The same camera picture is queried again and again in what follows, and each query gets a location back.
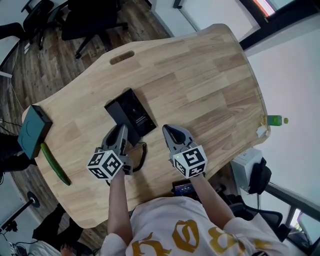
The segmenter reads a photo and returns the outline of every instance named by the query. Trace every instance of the human hand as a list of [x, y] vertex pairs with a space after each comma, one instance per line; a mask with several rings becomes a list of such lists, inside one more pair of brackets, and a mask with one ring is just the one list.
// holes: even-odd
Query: human hand
[[72, 248], [67, 244], [61, 245], [60, 252], [61, 256], [72, 256]]

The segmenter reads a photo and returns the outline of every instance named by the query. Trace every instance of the black box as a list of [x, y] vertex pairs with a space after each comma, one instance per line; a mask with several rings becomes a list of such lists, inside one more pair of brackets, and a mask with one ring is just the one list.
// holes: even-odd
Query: black box
[[128, 140], [133, 147], [140, 141], [140, 138], [156, 128], [132, 89], [108, 102], [104, 108], [117, 125], [124, 124], [128, 127]]

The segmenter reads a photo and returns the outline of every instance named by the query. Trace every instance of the green cucumber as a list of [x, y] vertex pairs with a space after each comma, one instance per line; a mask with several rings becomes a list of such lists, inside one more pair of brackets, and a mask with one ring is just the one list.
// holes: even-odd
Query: green cucumber
[[47, 144], [45, 142], [43, 142], [43, 143], [40, 144], [40, 147], [42, 149], [42, 152], [43, 152], [46, 160], [48, 161], [49, 165], [54, 170], [56, 175], [58, 175], [60, 180], [62, 180], [65, 184], [70, 186], [71, 185], [70, 179], [66, 175], [65, 171], [61, 168], [61, 166], [59, 165], [59, 163], [57, 162], [55, 157], [52, 155], [52, 153], [51, 153], [50, 149], [48, 148]]

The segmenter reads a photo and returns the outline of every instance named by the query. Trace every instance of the office chair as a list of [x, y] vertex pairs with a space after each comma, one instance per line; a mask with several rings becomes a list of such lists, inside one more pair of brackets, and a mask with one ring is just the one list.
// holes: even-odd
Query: office chair
[[233, 196], [229, 205], [235, 217], [242, 218], [246, 221], [251, 221], [257, 214], [260, 214], [265, 222], [270, 226], [280, 242], [283, 242], [289, 235], [291, 228], [285, 224], [281, 224], [283, 215], [277, 211], [260, 210], [249, 207], [243, 201], [241, 195]]
[[27, 40], [28, 35], [20, 25], [20, 23], [10, 23], [0, 26], [0, 39], [15, 36], [21, 40]]
[[41, 50], [43, 48], [42, 42], [44, 39], [45, 30], [49, 27], [56, 26], [56, 22], [60, 23], [60, 26], [63, 25], [64, 20], [62, 19], [63, 12], [61, 11], [61, 8], [67, 4], [62, 4], [51, 11], [51, 9], [54, 7], [54, 3], [52, 1], [41, 0], [33, 9], [31, 9], [30, 3], [32, 1], [33, 0], [28, 0], [21, 10], [21, 12], [26, 10], [29, 13], [23, 22], [23, 28], [31, 44], [33, 42], [33, 37], [40, 32], [38, 47], [39, 50]]
[[62, 26], [62, 40], [84, 38], [75, 58], [81, 58], [80, 51], [95, 36], [102, 37], [102, 32], [107, 29], [122, 27], [128, 29], [127, 22], [119, 22], [118, 11], [121, 9], [120, 0], [68, 0], [70, 10]]

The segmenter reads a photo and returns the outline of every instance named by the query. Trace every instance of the wood grain tabletop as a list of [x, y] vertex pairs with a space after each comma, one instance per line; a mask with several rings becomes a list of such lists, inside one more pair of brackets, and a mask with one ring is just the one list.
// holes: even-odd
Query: wood grain tabletop
[[[134, 55], [123, 59], [132, 51]], [[162, 126], [188, 129], [208, 159], [207, 179], [258, 138], [267, 115], [250, 64], [230, 29], [214, 24], [184, 37], [130, 42], [102, 55], [67, 86], [37, 103], [52, 120], [45, 139], [72, 184], [65, 185], [42, 152], [35, 159], [58, 201], [83, 228], [108, 219], [109, 186], [86, 169], [116, 123], [106, 102], [132, 88], [157, 128], [142, 138], [142, 169], [125, 177], [128, 209], [167, 194], [184, 177], [170, 164]], [[142, 149], [127, 147], [137, 166]]]

